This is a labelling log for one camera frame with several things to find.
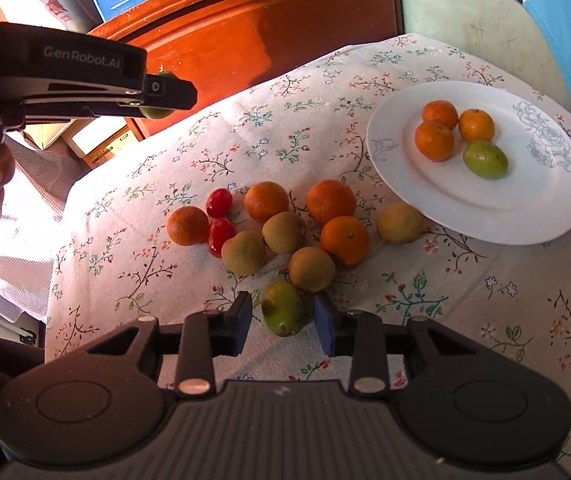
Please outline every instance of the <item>cherry tomato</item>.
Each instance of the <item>cherry tomato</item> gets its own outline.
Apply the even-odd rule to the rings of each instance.
[[[232,209],[232,193],[223,187],[211,192],[206,200],[206,213],[211,218],[226,218],[230,209]]]
[[[210,224],[210,232],[208,233],[208,251],[215,258],[221,257],[221,247],[224,246],[226,240],[237,234],[234,224],[227,218],[215,218]]]

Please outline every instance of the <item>ribbed black surface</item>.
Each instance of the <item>ribbed black surface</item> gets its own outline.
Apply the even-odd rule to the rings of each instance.
[[[489,474],[438,464],[382,404],[346,397],[337,382],[238,381],[213,399],[180,404],[145,449],[88,471],[13,464],[0,480],[556,480],[550,464]]]

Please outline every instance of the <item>green plum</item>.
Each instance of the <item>green plum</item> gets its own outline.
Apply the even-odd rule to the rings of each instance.
[[[487,140],[475,140],[463,152],[463,162],[475,175],[495,180],[507,173],[507,156],[497,145]]]
[[[164,70],[155,75],[160,75],[161,77],[177,78],[172,72]],[[174,110],[169,110],[168,108],[155,108],[153,106],[139,106],[141,113],[148,119],[165,119],[171,115]]]
[[[288,282],[277,282],[263,290],[263,321],[274,335],[288,337],[298,333],[310,321],[299,291]]]

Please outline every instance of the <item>orange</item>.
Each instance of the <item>orange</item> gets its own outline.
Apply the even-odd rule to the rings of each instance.
[[[447,160],[454,152],[452,130],[436,121],[419,124],[414,131],[414,143],[421,155],[435,162]]]
[[[248,189],[243,206],[250,218],[264,224],[275,214],[290,209],[290,197],[275,182],[259,182]]]
[[[305,206],[308,215],[323,226],[337,216],[354,216],[357,198],[350,186],[338,180],[323,180],[310,188]]]
[[[466,110],[459,117],[459,133],[465,142],[494,138],[494,121],[487,112],[473,108]]]
[[[339,263],[352,266],[365,258],[370,235],[354,216],[337,216],[323,226],[319,244]]]
[[[203,243],[208,239],[209,229],[208,215],[192,205],[175,209],[166,221],[170,240],[183,246]]]
[[[451,130],[459,122],[459,114],[450,101],[432,101],[423,107],[421,118],[425,121],[437,121]]]

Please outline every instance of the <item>black robotic device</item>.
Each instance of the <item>black robotic device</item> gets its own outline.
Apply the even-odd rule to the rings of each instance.
[[[192,83],[146,74],[146,51],[71,32],[0,23],[0,142],[25,124],[140,106],[190,109]],[[153,317],[9,382],[0,394],[0,480],[568,479],[555,459],[571,403],[555,383],[428,318],[384,324],[315,297],[339,381],[226,381],[252,322],[242,292],[226,312]],[[174,389],[157,386],[178,354]],[[391,390],[387,355],[408,386]]]

